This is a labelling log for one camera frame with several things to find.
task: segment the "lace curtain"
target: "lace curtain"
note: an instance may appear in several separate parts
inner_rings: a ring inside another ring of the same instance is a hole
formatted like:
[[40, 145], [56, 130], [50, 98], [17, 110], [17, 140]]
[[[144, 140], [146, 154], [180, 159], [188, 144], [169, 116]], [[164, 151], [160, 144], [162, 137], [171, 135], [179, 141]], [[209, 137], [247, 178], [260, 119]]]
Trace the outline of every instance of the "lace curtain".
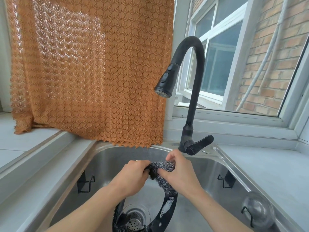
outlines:
[[6, 0], [15, 133], [54, 127], [129, 146], [163, 141], [154, 86], [174, 0]]

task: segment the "countertop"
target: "countertop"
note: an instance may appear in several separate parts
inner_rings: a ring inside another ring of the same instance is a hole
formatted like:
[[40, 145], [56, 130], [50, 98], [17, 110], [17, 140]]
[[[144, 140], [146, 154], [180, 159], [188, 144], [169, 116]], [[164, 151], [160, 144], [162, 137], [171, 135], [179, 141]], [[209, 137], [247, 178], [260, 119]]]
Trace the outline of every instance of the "countertop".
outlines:
[[309, 231], [309, 155], [293, 150], [218, 146], [303, 230]]
[[14, 134], [14, 126], [11, 113], [0, 112], [0, 169], [59, 132], [59, 129], [33, 129], [29, 133], [17, 135]]

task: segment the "faucet handle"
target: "faucet handle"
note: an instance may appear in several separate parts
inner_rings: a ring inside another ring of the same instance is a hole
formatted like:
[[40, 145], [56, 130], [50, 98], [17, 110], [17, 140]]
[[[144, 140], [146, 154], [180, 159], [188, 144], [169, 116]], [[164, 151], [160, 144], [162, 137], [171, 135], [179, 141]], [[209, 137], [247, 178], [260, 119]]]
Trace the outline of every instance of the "faucet handle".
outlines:
[[207, 137], [203, 138], [202, 140], [199, 140], [198, 142], [188, 140], [187, 142], [185, 142], [184, 148], [188, 155], [193, 156], [204, 147], [208, 146], [209, 144], [212, 144], [213, 141], [214, 137], [212, 135], [208, 135]]

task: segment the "sink basin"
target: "sink basin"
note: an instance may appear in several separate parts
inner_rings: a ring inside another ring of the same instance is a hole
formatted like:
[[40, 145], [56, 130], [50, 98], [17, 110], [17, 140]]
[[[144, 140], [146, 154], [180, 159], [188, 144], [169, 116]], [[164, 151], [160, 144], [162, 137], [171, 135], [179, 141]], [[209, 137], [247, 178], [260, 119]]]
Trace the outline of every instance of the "sink basin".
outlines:
[[[106, 186], [128, 163], [129, 160], [150, 160], [151, 162], [164, 161], [170, 149], [160, 146], [150, 148], [126, 148], [108, 145], [102, 151], [99, 151], [91, 160], [85, 169], [86, 180], [92, 175], [95, 176], [95, 182], [91, 183], [89, 193], [78, 193], [75, 185], [59, 210], [54, 215], [51, 224], [53, 225], [70, 212], [86, 202], [101, 187]], [[228, 168], [211, 158], [196, 156], [186, 156], [191, 160], [195, 173], [200, 184], [222, 207], [232, 213], [236, 218], [246, 226], [250, 226], [245, 215], [241, 214], [242, 201], [248, 190], [240, 181], [236, 180], [232, 188], [223, 188], [222, 181], [218, 176], [226, 176]], [[137, 212], [137, 217], [131, 222], [136, 223], [133, 228], [139, 228], [140, 224], [148, 224], [158, 214], [164, 199], [164, 191], [158, 186], [156, 181], [147, 179], [145, 186], [140, 192], [125, 201], [124, 210], [133, 210]], [[112, 215], [102, 222], [98, 231], [112, 231]], [[188, 232], [188, 231], [212, 231], [208, 223], [196, 210], [196, 208], [182, 195], [178, 195], [178, 200], [173, 217], [165, 230], [166, 232]]]

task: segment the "black faucet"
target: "black faucet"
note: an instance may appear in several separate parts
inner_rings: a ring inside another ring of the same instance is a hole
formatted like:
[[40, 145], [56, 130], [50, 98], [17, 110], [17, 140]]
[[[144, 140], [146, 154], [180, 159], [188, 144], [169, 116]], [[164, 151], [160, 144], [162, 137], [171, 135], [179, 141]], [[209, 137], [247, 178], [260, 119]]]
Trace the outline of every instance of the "black faucet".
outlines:
[[207, 137], [203, 138], [198, 142], [194, 142], [192, 140], [193, 119], [202, 84], [205, 64], [204, 47], [199, 38], [197, 38], [196, 36], [188, 36], [179, 44], [171, 60], [171, 64], [168, 66], [167, 70], [160, 78], [157, 86], [154, 88], [154, 91], [165, 98], [170, 98], [172, 96], [180, 65], [187, 50], [190, 47], [193, 47], [195, 51], [197, 66], [187, 115], [187, 122], [182, 129], [182, 135], [178, 149], [181, 152], [185, 152], [188, 155], [193, 156], [214, 141], [214, 137], [212, 135], [208, 135]]

